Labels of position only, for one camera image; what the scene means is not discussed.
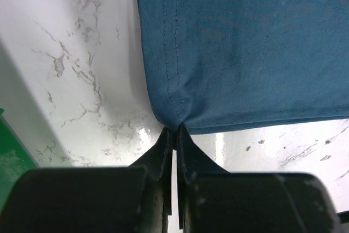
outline seam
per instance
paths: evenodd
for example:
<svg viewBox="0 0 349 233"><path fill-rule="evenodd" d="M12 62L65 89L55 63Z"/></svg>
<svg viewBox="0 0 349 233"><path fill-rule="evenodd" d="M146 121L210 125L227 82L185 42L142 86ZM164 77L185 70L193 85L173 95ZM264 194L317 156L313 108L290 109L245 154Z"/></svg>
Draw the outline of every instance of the seam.
<svg viewBox="0 0 349 233"><path fill-rule="evenodd" d="M167 61L167 52L166 52L166 40L165 40L165 33L166 33L166 19L165 19L165 2L166 0L163 1L163 17L164 17L164 53L165 53L165 62L166 62L166 75L167 75L167 95L171 101L171 104L174 108L174 110L176 111L177 113L177 116L178 116L178 119L179 119L179 122L181 123L182 120L180 120L180 116L179 116L179 113L178 113L178 110L170 96L170 78L169 78L169 68L168 68L168 61Z"/></svg>
<svg viewBox="0 0 349 233"><path fill-rule="evenodd" d="M174 30L174 49L176 51L176 59L177 59L177 95L179 99L179 104L182 104L182 99L180 98L179 92L178 92L178 87L179 87L179 74L178 74L178 49L177 49L177 27L178 27L178 19L177 19L177 14L178 14L178 0L176 0L176 11L175 11L175 30Z"/></svg>

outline black object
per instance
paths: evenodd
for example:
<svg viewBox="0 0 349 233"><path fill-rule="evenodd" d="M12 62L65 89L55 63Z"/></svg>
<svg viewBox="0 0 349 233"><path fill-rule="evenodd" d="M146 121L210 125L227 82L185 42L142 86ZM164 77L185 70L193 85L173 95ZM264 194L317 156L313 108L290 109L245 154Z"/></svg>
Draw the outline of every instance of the black object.
<svg viewBox="0 0 349 233"><path fill-rule="evenodd" d="M184 232L343 232L324 186L307 174L232 174L164 129L127 168L37 169L15 185L0 232L167 232L172 149Z"/></svg>

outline blue cloth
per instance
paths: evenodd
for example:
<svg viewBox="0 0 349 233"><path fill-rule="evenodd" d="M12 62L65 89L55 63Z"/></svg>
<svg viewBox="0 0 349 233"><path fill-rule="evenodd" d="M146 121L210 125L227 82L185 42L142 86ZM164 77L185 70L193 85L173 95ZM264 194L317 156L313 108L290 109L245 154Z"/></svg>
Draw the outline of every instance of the blue cloth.
<svg viewBox="0 0 349 233"><path fill-rule="evenodd" d="M157 118L193 134L349 117L349 0L139 0Z"/></svg>

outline marble countertop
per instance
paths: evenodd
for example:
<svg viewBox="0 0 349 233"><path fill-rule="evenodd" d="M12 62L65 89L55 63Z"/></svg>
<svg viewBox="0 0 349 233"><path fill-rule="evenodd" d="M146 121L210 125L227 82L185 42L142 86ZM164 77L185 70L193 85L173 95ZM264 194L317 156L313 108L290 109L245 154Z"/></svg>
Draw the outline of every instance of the marble countertop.
<svg viewBox="0 0 349 233"><path fill-rule="evenodd" d="M136 0L0 0L0 107L40 166L128 165L162 125L147 95ZM193 136L230 171L302 171L349 210L349 122Z"/></svg>

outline folded cloth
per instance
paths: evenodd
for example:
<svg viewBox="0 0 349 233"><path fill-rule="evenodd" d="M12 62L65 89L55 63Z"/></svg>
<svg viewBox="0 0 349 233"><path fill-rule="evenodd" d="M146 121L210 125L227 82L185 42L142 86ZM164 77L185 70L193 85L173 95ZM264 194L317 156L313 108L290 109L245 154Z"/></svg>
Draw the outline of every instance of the folded cloth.
<svg viewBox="0 0 349 233"><path fill-rule="evenodd" d="M349 117L349 0L139 0L148 93L172 130Z"/></svg>

